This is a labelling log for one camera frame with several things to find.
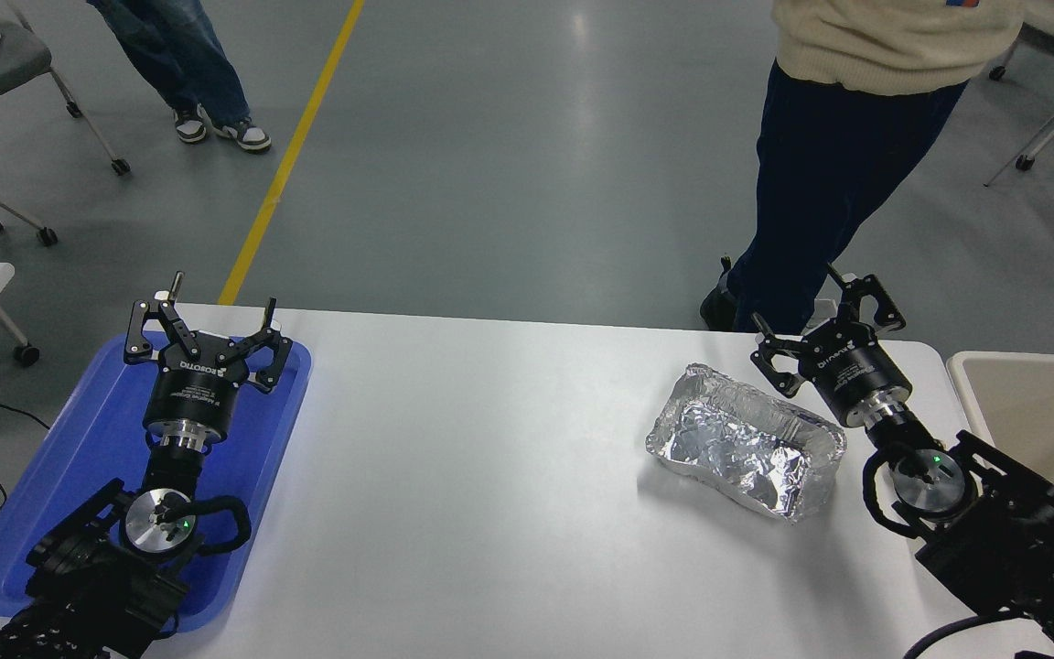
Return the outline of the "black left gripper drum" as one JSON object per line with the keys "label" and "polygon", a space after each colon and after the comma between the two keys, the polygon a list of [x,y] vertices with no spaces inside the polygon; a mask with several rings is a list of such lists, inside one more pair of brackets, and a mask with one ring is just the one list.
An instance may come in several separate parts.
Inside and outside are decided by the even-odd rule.
{"label": "black left gripper drum", "polygon": [[167,423],[186,420],[208,429],[208,439],[226,439],[237,407],[239,388],[250,376],[245,360],[218,364],[218,356],[233,351],[231,338],[198,334],[198,358],[180,343],[159,351],[158,373],[143,416],[152,434],[162,435]]}

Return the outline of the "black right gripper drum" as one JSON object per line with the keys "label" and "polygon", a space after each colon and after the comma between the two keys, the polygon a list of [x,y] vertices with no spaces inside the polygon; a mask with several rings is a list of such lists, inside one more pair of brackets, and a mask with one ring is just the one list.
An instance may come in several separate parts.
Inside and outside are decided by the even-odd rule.
{"label": "black right gripper drum", "polygon": [[803,335],[799,375],[814,385],[845,428],[862,427],[870,410],[903,404],[912,384],[879,345],[873,327],[828,319]]}

